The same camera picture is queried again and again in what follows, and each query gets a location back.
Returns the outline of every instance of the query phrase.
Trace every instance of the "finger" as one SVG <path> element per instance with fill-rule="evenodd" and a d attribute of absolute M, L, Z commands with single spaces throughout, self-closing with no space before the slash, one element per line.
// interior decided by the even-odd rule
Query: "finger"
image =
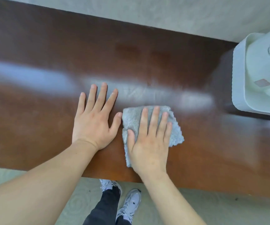
<path fill-rule="evenodd" d="M 118 90 L 114 89 L 114 91 L 110 95 L 110 98 L 107 100 L 107 102 L 105 103 L 105 105 L 104 105 L 104 107 L 102 109 L 102 112 L 105 113 L 105 115 L 107 115 L 107 117 L 109 117 L 109 113 L 113 108 L 113 105 L 115 103 L 117 95 L 118 95 Z"/>
<path fill-rule="evenodd" d="M 172 133 L 172 123 L 169 122 L 166 125 L 166 130 L 164 133 L 164 138 L 163 138 L 163 142 L 165 143 L 165 145 L 168 147 L 170 144 L 170 135 Z"/>
<path fill-rule="evenodd" d="M 158 127 L 159 112 L 160 112 L 160 107 L 155 106 L 153 113 L 152 113 L 150 126 L 148 128 L 148 135 L 150 135 L 150 136 L 156 136 L 157 127 Z"/>
<path fill-rule="evenodd" d="M 91 85 L 90 93 L 88 96 L 88 101 L 85 107 L 85 113 L 89 113 L 92 111 L 95 104 L 95 96 L 96 96 L 97 86 L 95 84 Z"/>
<path fill-rule="evenodd" d="M 163 139 L 164 137 L 164 133 L 165 133 L 165 129 L 166 129 L 166 124 L 167 124 L 167 118 L 168 118 L 168 113 L 164 112 L 162 113 L 162 118 L 157 130 L 157 138 Z"/>
<path fill-rule="evenodd" d="M 141 112 L 138 136 L 140 137 L 147 135 L 148 135 L 148 109 L 145 107 L 142 109 Z"/>
<path fill-rule="evenodd" d="M 113 122 L 112 122 L 112 125 L 111 125 L 111 128 L 110 128 L 110 134 L 111 136 L 114 137 L 117 135 L 117 131 L 118 131 L 118 128 L 120 126 L 120 123 L 121 123 L 121 117 L 122 117 L 122 113 L 121 112 L 118 112 L 117 114 L 115 114 L 114 116 L 114 119 L 113 119 Z"/>
<path fill-rule="evenodd" d="M 96 103 L 93 107 L 93 110 L 99 112 L 103 108 L 105 100 L 106 100 L 107 88 L 108 88 L 107 83 L 103 82 L 102 88 L 100 89 L 100 92 L 96 100 Z"/>
<path fill-rule="evenodd" d="M 126 139 L 129 153 L 133 150 L 135 144 L 135 134 L 132 130 L 128 130 L 128 138 Z"/>
<path fill-rule="evenodd" d="M 86 94 L 82 92 L 80 94 L 79 103 L 78 103 L 78 106 L 77 106 L 77 113 L 76 113 L 75 116 L 79 116 L 84 112 L 84 110 L 85 110 L 85 100 L 86 100 Z"/>

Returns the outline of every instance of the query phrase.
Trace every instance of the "microfiber cloth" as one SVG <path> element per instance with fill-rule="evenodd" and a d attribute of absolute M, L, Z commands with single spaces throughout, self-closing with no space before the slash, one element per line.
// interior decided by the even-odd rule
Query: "microfiber cloth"
<path fill-rule="evenodd" d="M 126 166 L 131 167 L 131 162 L 129 160 L 129 154 L 128 154 L 128 147 L 126 144 L 126 140 L 128 137 L 127 130 L 131 129 L 135 133 L 135 142 L 138 137 L 138 131 L 139 131 L 139 124 L 141 119 L 141 112 L 143 108 L 148 108 L 148 125 L 150 123 L 150 119 L 152 116 L 152 112 L 155 106 L 140 106 L 140 107 L 130 107 L 125 108 L 122 112 L 122 122 L 123 122 L 123 129 L 122 129 L 122 139 L 124 144 L 124 151 L 126 155 Z M 168 115 L 168 122 L 172 123 L 172 133 L 170 136 L 170 147 L 181 144 L 184 141 L 184 137 L 182 136 L 182 131 L 180 126 L 178 125 L 178 122 L 176 118 L 173 115 L 173 112 L 171 111 L 169 106 L 160 106 L 160 113 L 159 113 L 159 120 L 158 125 L 160 124 L 162 113 L 167 112 Z"/>

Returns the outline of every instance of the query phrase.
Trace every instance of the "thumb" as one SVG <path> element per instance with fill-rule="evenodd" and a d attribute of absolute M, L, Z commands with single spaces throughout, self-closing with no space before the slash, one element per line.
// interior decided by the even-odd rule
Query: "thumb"
<path fill-rule="evenodd" d="M 135 144 L 135 134 L 132 130 L 128 130 L 128 138 L 126 140 L 126 144 L 128 146 L 128 151 L 131 152 Z"/>
<path fill-rule="evenodd" d="M 110 128 L 110 134 L 111 136 L 114 138 L 117 134 L 118 128 L 120 126 L 121 123 L 121 117 L 122 117 L 122 113 L 118 112 L 112 122 L 111 128 Z"/>

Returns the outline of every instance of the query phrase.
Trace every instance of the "sneaker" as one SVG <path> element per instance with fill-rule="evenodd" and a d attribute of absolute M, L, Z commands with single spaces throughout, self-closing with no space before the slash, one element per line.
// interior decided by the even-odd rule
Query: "sneaker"
<path fill-rule="evenodd" d="M 119 216 L 123 216 L 124 220 L 128 220 L 132 223 L 133 216 L 141 201 L 141 191 L 139 189 L 132 189 L 124 200 L 124 205 L 118 210 L 116 219 Z"/>
<path fill-rule="evenodd" d="M 106 190 L 111 190 L 113 189 L 113 186 L 117 186 L 120 192 L 120 195 L 122 195 L 122 189 L 121 186 L 118 184 L 117 181 L 111 181 L 111 180 L 107 180 L 107 179 L 100 179 L 99 180 L 100 183 L 102 184 L 102 191 L 106 191 Z"/>

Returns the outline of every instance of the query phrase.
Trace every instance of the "forearm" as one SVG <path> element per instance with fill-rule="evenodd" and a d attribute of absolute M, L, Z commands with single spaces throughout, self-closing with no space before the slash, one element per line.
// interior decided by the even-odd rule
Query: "forearm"
<path fill-rule="evenodd" d="M 142 180 L 165 224 L 205 225 L 166 173 Z"/>
<path fill-rule="evenodd" d="M 54 224 L 95 152 L 91 144 L 76 141 L 56 157 L 0 185 L 0 224 Z"/>

